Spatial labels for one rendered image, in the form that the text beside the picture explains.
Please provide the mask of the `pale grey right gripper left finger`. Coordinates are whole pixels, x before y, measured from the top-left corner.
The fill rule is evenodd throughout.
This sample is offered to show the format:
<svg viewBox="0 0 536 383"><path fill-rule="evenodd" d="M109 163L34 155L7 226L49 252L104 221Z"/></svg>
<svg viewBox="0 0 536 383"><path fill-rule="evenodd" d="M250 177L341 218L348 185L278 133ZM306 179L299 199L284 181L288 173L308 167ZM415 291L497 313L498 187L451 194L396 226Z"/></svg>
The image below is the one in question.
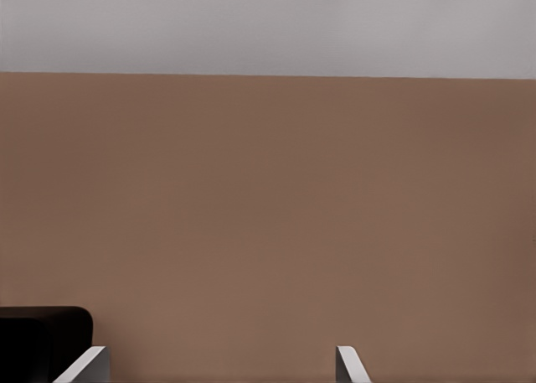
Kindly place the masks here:
<svg viewBox="0 0 536 383"><path fill-rule="evenodd" d="M52 383L110 383L111 358L106 346L92 346Z"/></svg>

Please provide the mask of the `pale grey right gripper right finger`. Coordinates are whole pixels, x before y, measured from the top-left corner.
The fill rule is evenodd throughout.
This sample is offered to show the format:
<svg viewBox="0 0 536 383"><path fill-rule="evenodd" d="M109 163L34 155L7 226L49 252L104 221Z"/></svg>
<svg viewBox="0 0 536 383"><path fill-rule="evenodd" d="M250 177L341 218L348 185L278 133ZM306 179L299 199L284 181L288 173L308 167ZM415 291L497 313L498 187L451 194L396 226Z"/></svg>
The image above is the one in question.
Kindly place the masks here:
<svg viewBox="0 0 536 383"><path fill-rule="evenodd" d="M346 345L336 347L335 379L337 383L372 383L356 349Z"/></svg>

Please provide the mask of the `black rounded container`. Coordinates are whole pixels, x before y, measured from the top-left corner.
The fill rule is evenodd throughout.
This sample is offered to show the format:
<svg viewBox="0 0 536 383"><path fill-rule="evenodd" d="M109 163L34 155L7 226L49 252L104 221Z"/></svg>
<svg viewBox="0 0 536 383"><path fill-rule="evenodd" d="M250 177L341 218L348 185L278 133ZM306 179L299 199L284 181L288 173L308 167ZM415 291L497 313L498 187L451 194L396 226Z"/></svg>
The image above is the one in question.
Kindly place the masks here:
<svg viewBox="0 0 536 383"><path fill-rule="evenodd" d="M0 307L0 383L51 383L92 345L77 306Z"/></svg>

